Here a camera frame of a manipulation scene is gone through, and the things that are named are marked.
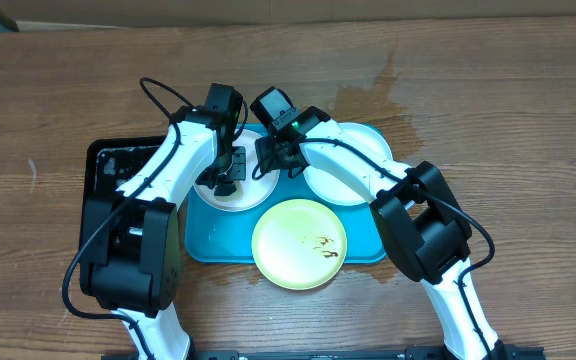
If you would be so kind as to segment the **green yellow sponge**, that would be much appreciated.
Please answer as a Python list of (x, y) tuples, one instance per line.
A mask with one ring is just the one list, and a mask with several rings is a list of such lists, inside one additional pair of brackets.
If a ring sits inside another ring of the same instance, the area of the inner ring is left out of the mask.
[(240, 181), (220, 184), (214, 191), (214, 197), (219, 202), (236, 202), (239, 201), (243, 195), (244, 191)]

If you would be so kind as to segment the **yellow-green plate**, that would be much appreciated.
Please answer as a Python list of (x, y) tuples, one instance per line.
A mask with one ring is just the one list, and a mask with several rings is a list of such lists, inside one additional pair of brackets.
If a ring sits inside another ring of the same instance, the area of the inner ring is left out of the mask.
[(283, 201), (256, 223), (253, 259), (270, 282), (289, 290), (310, 290), (331, 280), (347, 255), (348, 240), (339, 217), (306, 199)]

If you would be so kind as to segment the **white plate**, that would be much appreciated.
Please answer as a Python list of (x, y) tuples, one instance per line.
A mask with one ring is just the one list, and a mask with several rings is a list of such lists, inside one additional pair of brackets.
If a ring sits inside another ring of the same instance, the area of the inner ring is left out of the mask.
[[(392, 151), (384, 136), (373, 126), (344, 122), (340, 128), (372, 151), (390, 160)], [(329, 173), (309, 166), (304, 170), (304, 178), (310, 189), (322, 200), (334, 205), (355, 206), (364, 203), (364, 199)]]
[(216, 196), (215, 191), (203, 185), (194, 185), (199, 197), (213, 208), (238, 212), (251, 209), (261, 204), (273, 192), (279, 180), (280, 172), (274, 170), (259, 180), (252, 179), (254, 167), (258, 164), (255, 141), (261, 134), (251, 130), (244, 130), (242, 135), (234, 142), (235, 146), (243, 146), (246, 153), (246, 178), (235, 181), (236, 191), (229, 196)]

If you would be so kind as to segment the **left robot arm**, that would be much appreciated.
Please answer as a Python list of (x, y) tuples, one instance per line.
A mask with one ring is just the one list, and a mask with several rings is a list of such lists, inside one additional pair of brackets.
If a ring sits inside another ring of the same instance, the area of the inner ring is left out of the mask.
[(113, 192), (85, 200), (80, 247), (67, 270), (102, 307), (95, 319), (123, 322), (138, 359), (185, 359), (191, 350), (173, 303), (181, 203), (195, 185), (229, 196), (246, 177), (245, 150), (234, 142), (247, 109), (234, 87), (214, 83), (204, 104), (186, 102), (165, 115), (168, 133), (145, 165)]

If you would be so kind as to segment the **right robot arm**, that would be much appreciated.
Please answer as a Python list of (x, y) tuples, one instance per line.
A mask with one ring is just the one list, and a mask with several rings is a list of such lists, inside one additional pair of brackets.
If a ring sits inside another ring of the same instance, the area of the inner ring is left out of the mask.
[(455, 359), (499, 359), (504, 344), (489, 325), (472, 271), (468, 241), (488, 232), (459, 206), (440, 170), (391, 160), (345, 132), (326, 112), (298, 110), (280, 89), (270, 87), (250, 109), (267, 131), (257, 146), (257, 176), (272, 170), (322, 170), (368, 205), (390, 261), (420, 283), (437, 314), (444, 348)]

